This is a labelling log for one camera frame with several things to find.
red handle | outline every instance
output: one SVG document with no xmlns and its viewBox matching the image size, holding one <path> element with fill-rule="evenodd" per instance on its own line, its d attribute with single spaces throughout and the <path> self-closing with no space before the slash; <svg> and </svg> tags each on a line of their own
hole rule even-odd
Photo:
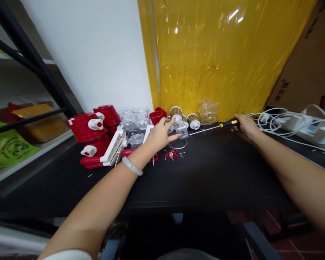
<svg viewBox="0 0 325 260">
<path fill-rule="evenodd" d="M 86 169 L 95 169 L 95 168 L 100 168 L 103 167 L 104 165 L 102 163 L 97 163 L 97 164 L 87 164 L 84 167 Z"/>
<path fill-rule="evenodd" d="M 122 153 L 121 153 L 121 156 L 124 157 L 124 156 L 129 156 L 130 154 L 133 153 L 133 151 L 135 151 L 134 149 L 126 149 L 126 150 L 123 150 Z"/>
<path fill-rule="evenodd" d="M 98 156 L 95 157 L 83 157 L 79 163 L 82 165 L 87 165 L 87 164 L 94 164 L 94 163 L 99 163 L 100 162 L 100 158 Z"/>
</svg>

red floor tile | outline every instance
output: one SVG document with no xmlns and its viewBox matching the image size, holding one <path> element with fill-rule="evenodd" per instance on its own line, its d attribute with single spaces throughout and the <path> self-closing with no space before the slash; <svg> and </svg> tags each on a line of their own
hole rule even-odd
<svg viewBox="0 0 325 260">
<path fill-rule="evenodd" d="M 280 226 L 280 220 L 279 220 L 279 211 L 278 209 L 268 209 L 268 212 L 271 214 L 271 216 L 274 218 L 274 220 L 278 223 Z"/>
<path fill-rule="evenodd" d="M 257 255 L 255 254 L 254 251 L 252 251 L 252 256 L 253 256 L 253 259 L 254 259 L 254 260 L 259 260 L 259 258 L 257 257 Z"/>
<path fill-rule="evenodd" d="M 266 210 L 257 211 L 255 213 L 260 218 L 260 220 L 271 235 L 279 233 L 281 231 L 280 227 L 277 225 L 277 223 Z"/>
<path fill-rule="evenodd" d="M 231 224 L 238 224 L 243 222 L 253 221 L 251 214 L 244 211 L 227 211 L 227 216 Z"/>
<path fill-rule="evenodd" d="M 283 260 L 303 260 L 298 252 L 278 252 Z"/>
<path fill-rule="evenodd" d="M 290 239 L 299 251 L 325 252 L 325 239 L 316 232 L 304 234 Z"/>
<path fill-rule="evenodd" d="M 325 260 L 325 253 L 301 253 L 305 260 Z"/>
<path fill-rule="evenodd" d="M 289 240 L 282 240 L 282 241 L 277 241 L 274 243 L 271 243 L 271 245 L 273 246 L 273 248 L 275 250 L 291 250 L 291 251 L 295 251 L 295 247 L 290 243 Z"/>
</svg>

cable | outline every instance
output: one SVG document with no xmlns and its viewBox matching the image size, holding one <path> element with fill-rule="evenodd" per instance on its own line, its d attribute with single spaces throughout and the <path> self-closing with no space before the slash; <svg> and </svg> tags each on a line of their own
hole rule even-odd
<svg viewBox="0 0 325 260">
<path fill-rule="evenodd" d="M 317 121 L 314 121 L 314 122 L 311 122 L 311 123 L 307 123 L 307 124 L 303 125 L 302 127 L 300 127 L 299 129 L 297 129 L 296 131 L 293 131 L 293 132 L 282 133 L 282 134 L 275 133 L 276 130 L 278 130 L 279 128 L 281 128 L 281 123 L 277 121 L 278 118 L 280 118 L 280 117 L 287 117 L 287 116 L 293 116 L 293 115 L 296 115 L 296 114 L 297 114 L 297 115 L 301 115 L 301 114 L 304 115 L 304 114 L 306 114 L 307 109 L 308 109 L 309 107 L 311 107 L 311 106 L 314 106 L 314 107 L 318 108 L 318 109 L 323 113 L 323 115 L 325 116 L 325 112 L 324 112 L 324 111 L 323 111 L 319 106 L 314 105 L 314 104 L 307 106 L 307 107 L 302 111 L 302 113 L 288 112 L 288 110 L 285 109 L 285 108 L 271 108 L 271 109 L 268 109 L 268 110 L 266 110 L 266 111 L 264 111 L 264 112 L 262 112 L 262 113 L 250 113 L 250 114 L 248 114 L 247 116 L 250 117 L 250 116 L 256 116 L 256 115 L 259 115 L 259 117 L 257 118 L 257 125 L 258 125 L 259 129 L 260 129 L 261 131 L 263 131 L 263 132 L 267 132 L 267 133 L 274 134 L 274 135 L 276 135 L 276 136 L 282 137 L 282 138 L 287 139 L 287 140 L 289 140 L 289 141 L 292 141 L 292 142 L 294 142 L 294 143 L 298 143 L 298 144 L 302 144 L 302 145 L 310 146 L 310 147 L 313 147 L 313 148 L 316 148 L 316 149 L 320 149 L 320 150 L 322 150 L 322 151 L 325 151 L 325 149 L 320 148 L 320 147 L 318 147 L 318 146 L 310 145 L 310 144 L 305 144 L 305 143 L 301 143 L 301 142 L 298 142 L 298 141 L 295 141 L 295 140 L 291 140 L 291 139 L 286 138 L 285 136 L 283 136 L 283 135 L 286 135 L 287 137 L 293 136 L 293 135 L 295 135 L 297 132 L 299 132 L 301 129 L 303 129 L 303 128 L 305 128 L 305 127 L 308 127 L 308 126 L 310 126 L 310 125 L 316 124 L 316 123 L 324 122 L 325 119 L 317 120 Z M 269 129 L 269 130 L 268 130 L 268 129 L 264 129 L 263 126 L 267 125 L 267 124 L 268 124 L 268 121 L 265 122 L 264 124 L 261 124 L 261 118 L 262 118 L 263 115 L 267 114 L 268 111 L 273 110 L 273 109 L 282 109 L 282 110 L 285 110 L 286 112 L 285 112 L 285 113 L 281 113 L 281 114 L 269 114 L 269 116 L 271 117 L 271 121 L 269 122 L 269 127 L 270 127 L 270 129 Z M 274 124 L 273 124 L 274 122 L 275 122 L 278 126 L 275 126 L 275 128 L 273 129 L 273 128 L 272 128 L 272 125 L 274 125 Z"/>
</svg>

yellow curtain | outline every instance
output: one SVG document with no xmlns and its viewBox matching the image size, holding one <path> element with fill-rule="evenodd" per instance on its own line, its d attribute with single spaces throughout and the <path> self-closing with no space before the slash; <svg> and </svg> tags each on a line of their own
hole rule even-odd
<svg viewBox="0 0 325 260">
<path fill-rule="evenodd" d="M 316 2 L 138 0 L 154 107 L 188 115 L 209 99 L 218 121 L 262 111 Z"/>
</svg>

black table surface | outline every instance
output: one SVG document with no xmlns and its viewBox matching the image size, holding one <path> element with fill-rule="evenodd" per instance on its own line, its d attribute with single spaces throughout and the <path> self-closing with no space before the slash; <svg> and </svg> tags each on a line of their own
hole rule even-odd
<svg viewBox="0 0 325 260">
<path fill-rule="evenodd" d="M 287 147 L 325 167 L 325 154 L 275 137 Z M 112 167 L 87 170 L 75 144 L 0 200 L 0 218 L 66 217 Z M 223 211 L 294 208 L 272 169 L 258 151 L 230 129 L 211 129 L 188 139 L 173 162 L 159 160 L 144 169 L 123 212 Z"/>
</svg>

